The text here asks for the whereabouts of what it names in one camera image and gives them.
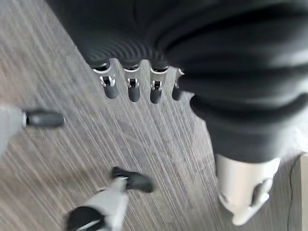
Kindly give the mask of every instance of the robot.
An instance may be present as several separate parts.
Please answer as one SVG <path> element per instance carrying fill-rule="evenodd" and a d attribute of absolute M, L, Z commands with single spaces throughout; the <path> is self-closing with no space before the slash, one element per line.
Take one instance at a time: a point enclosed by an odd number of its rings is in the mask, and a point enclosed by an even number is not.
<path fill-rule="evenodd" d="M 150 101 L 158 104 L 168 67 L 172 97 L 207 125 L 218 197 L 234 225 L 269 198 L 291 133 L 308 108 L 308 5 L 299 0 L 46 0 L 107 98 L 124 68 L 128 97 L 140 97 L 139 65 L 150 62 Z"/>

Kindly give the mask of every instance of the black cable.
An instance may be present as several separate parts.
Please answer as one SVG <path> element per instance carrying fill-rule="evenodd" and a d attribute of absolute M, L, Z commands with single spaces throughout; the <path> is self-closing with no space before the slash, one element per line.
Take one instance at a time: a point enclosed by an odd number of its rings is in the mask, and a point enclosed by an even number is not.
<path fill-rule="evenodd" d="M 288 212 L 288 219 L 287 219 L 287 231 L 289 231 L 289 223 L 290 223 L 290 215 L 291 215 L 291 208 L 292 208 L 292 203 L 293 203 L 293 186 L 292 186 L 292 172 L 295 164 L 298 162 L 301 156 L 303 156 L 306 153 L 300 154 L 295 161 L 293 162 L 290 170 L 290 175 L 289 175 L 289 182 L 290 182 L 290 189 L 291 189 L 291 200 L 290 200 L 290 205 L 289 205 L 289 212 Z"/>

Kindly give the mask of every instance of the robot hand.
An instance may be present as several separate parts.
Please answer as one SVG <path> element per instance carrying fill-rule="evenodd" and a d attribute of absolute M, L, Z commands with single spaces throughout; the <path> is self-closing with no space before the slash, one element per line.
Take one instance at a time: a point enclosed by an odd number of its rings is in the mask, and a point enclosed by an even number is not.
<path fill-rule="evenodd" d="M 10 138 L 25 127 L 57 128 L 64 123 L 63 115 L 57 112 L 0 107 L 0 157 Z"/>

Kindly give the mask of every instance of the black sleeve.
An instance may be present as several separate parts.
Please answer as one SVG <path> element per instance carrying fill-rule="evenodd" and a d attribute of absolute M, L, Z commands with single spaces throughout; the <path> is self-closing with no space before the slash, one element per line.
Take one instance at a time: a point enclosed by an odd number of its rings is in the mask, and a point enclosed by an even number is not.
<path fill-rule="evenodd" d="M 308 102 L 306 1 L 47 2 L 91 67 L 114 57 L 183 68 L 215 153 L 264 162 L 286 151 Z"/>

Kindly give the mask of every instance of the white baseboard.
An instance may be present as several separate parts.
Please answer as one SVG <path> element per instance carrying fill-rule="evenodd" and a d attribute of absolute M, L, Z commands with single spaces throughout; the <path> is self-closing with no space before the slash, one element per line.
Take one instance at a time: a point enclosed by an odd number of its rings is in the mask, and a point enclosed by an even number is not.
<path fill-rule="evenodd" d="M 308 231 L 308 154 L 300 158 L 302 186 L 302 231 Z"/>

